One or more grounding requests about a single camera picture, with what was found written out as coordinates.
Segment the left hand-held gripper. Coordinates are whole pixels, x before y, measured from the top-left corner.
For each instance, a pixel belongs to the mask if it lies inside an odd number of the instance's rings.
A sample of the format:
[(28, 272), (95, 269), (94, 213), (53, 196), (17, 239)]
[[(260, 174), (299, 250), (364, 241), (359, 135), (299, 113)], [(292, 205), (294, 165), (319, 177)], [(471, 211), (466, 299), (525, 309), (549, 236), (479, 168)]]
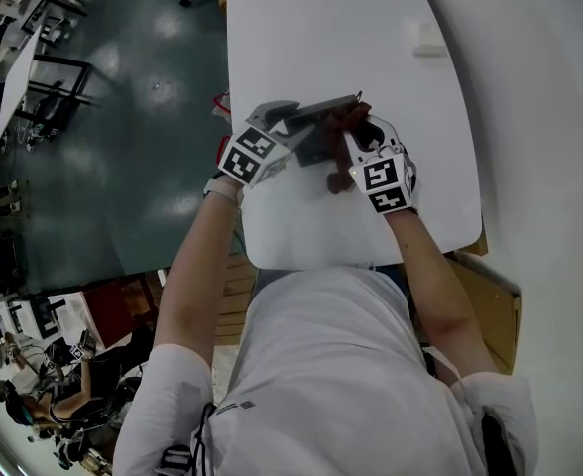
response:
[[(245, 187), (274, 177), (291, 155), (289, 150), (295, 150), (311, 134), (311, 124), (296, 125), (283, 120), (299, 106), (291, 100), (258, 105), (247, 123), (238, 126), (229, 138), (218, 163), (219, 170)], [(256, 129), (275, 125), (277, 141)]]

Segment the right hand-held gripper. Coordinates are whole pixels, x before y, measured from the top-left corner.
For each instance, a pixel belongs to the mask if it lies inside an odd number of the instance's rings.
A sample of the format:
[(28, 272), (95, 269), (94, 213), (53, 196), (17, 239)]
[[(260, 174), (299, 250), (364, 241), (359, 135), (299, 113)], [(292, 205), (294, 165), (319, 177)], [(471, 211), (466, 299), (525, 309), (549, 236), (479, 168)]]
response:
[(343, 133), (350, 176), (378, 214), (414, 211), (415, 165), (395, 127), (377, 116), (369, 116), (368, 125), (376, 151), (363, 150), (352, 133)]

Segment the grey keypad device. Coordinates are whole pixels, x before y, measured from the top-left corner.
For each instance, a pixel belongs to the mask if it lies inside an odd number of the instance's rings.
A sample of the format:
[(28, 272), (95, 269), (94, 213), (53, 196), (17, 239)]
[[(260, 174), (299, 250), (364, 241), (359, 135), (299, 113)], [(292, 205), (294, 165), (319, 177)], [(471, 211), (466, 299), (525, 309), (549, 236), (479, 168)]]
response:
[(296, 125), (311, 124), (311, 134), (292, 150), (302, 167), (326, 162), (332, 159), (323, 140), (322, 124), (326, 117), (337, 107), (361, 100), (362, 92), (328, 99), (311, 105), (299, 107), (296, 112), (283, 120)]

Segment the dark red cloth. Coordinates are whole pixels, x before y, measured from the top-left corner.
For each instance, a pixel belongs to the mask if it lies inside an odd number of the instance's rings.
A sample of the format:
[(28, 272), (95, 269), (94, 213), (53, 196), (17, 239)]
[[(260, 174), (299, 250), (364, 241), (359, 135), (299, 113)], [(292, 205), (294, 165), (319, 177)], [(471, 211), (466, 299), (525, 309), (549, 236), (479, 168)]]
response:
[(349, 174), (352, 161), (344, 132), (357, 129), (366, 120), (370, 110), (371, 106), (362, 101), (339, 106), (322, 124), (323, 140), (336, 165), (336, 171), (327, 176), (327, 189), (334, 195), (350, 190), (354, 184)]

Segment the person's right forearm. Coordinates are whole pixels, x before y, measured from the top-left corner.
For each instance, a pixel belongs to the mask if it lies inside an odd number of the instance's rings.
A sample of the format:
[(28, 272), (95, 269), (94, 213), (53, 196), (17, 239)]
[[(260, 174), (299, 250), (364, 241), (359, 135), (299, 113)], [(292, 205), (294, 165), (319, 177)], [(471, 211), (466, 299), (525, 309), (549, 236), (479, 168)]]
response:
[(428, 343), (462, 377), (496, 373), (470, 300), (422, 220), (409, 210), (390, 213), (385, 219), (398, 243)]

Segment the person's left forearm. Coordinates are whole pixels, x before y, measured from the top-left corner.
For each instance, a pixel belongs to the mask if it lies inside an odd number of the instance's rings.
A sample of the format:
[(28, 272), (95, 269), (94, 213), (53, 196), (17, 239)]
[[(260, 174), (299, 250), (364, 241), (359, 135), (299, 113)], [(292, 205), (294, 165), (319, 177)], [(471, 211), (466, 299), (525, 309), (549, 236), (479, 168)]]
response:
[(212, 363), (238, 206), (209, 193), (170, 267), (161, 297), (155, 344), (185, 347)]

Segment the white wristband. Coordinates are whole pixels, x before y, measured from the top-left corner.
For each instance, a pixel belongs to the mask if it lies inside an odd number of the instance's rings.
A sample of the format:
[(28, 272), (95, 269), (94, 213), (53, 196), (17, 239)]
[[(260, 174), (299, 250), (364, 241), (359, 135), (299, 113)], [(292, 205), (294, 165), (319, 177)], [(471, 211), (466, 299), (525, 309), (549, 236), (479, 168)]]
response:
[(215, 193), (222, 196), (229, 201), (239, 204), (242, 198), (243, 185), (227, 175), (221, 175), (218, 177), (211, 178), (204, 190), (203, 196), (207, 197), (211, 193)]

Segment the small white packet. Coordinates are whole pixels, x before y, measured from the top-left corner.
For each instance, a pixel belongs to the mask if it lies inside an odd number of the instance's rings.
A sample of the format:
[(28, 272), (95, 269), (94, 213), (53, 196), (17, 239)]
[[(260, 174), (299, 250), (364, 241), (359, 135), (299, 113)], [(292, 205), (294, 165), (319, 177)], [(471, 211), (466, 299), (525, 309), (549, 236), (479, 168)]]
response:
[(407, 32), (414, 57), (442, 58), (448, 55), (443, 34), (435, 21), (408, 20)]

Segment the cardboard piece under table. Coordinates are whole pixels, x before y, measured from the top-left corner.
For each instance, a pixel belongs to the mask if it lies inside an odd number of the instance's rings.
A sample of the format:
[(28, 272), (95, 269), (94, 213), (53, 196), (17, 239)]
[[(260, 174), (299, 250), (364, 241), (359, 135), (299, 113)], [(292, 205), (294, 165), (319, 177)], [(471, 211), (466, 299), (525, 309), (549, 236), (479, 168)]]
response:
[(481, 231), (479, 238), (474, 243), (458, 249), (458, 252), (463, 252), (476, 256), (487, 255), (489, 252), (489, 246), (485, 230)]

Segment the wooden slat pallet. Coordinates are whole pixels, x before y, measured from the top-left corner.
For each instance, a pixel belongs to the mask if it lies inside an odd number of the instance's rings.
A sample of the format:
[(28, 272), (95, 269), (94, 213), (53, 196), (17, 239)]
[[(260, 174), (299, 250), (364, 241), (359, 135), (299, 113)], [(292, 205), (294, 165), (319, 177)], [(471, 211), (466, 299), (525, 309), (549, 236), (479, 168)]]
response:
[(216, 327), (216, 346), (239, 344), (257, 277), (258, 269), (245, 253), (229, 255)]

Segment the flat cardboard sheet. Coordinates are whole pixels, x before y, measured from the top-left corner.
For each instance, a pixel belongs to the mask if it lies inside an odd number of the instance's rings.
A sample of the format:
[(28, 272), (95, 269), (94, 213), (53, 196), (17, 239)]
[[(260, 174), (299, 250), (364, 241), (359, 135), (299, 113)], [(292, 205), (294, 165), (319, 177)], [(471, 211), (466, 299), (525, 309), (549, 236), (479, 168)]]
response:
[(491, 272), (448, 254), (455, 275), (474, 308), (485, 344), (498, 369), (512, 374), (521, 326), (521, 295)]

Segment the person's white shirt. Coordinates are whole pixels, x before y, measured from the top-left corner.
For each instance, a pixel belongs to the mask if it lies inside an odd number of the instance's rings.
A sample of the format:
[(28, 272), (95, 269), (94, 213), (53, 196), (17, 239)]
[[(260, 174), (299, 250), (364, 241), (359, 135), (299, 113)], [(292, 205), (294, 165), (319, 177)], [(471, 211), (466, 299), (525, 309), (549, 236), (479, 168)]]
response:
[(426, 367), (400, 289), (355, 268), (287, 275), (252, 301), (226, 397), (174, 344), (153, 349), (114, 476), (532, 476), (528, 382)]

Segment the dark red cabinet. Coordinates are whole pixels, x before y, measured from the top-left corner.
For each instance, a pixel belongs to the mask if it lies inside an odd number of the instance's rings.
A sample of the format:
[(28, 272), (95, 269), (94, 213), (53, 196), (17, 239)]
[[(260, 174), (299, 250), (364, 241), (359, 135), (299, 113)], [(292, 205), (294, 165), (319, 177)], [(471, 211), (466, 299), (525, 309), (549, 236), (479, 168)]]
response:
[(84, 289), (91, 319), (105, 348), (147, 321), (151, 308), (139, 279), (121, 279)]

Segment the white table with black legs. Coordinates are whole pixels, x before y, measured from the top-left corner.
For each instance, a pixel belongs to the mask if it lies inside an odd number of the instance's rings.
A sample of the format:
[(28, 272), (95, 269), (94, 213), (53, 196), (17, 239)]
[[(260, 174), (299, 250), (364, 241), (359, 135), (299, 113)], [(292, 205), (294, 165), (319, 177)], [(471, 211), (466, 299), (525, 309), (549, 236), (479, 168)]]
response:
[[(36, 28), (34, 34), (18, 53), (7, 73), (0, 103), (0, 141), (14, 116), (39, 124), (50, 122), (49, 119), (39, 118), (36, 113), (30, 113), (22, 109), (22, 102), (29, 91), (53, 96), (63, 101), (80, 101), (82, 88), (90, 74), (92, 65), (82, 60), (37, 54), (36, 49), (42, 28), (42, 25)], [(79, 76), (75, 80), (72, 89), (64, 89), (32, 81), (32, 67), (37, 62), (78, 68)]]

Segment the white cabinet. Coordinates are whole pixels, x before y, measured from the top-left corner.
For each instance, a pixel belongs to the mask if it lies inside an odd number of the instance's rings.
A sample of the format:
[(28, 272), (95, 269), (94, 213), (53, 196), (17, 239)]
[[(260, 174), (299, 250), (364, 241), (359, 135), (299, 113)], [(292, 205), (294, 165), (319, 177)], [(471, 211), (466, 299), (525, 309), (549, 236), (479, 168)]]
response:
[(35, 340), (62, 337), (72, 345), (79, 341), (84, 330), (96, 333), (88, 303), (81, 292), (10, 301), (6, 304), (6, 317), (15, 333)]

